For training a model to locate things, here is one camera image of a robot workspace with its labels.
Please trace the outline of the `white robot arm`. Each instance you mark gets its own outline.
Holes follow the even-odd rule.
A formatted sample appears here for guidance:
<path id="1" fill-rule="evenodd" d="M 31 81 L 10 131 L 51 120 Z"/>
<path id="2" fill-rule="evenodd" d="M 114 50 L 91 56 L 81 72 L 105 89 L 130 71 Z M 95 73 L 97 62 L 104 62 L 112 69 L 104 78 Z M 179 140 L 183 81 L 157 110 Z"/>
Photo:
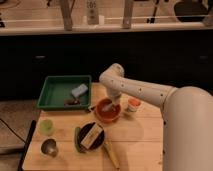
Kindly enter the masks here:
<path id="1" fill-rule="evenodd" d="M 125 93 L 160 109 L 162 171 L 213 171 L 213 95 L 194 86 L 176 88 L 128 79 L 118 63 L 102 72 L 99 81 L 113 103 Z"/>

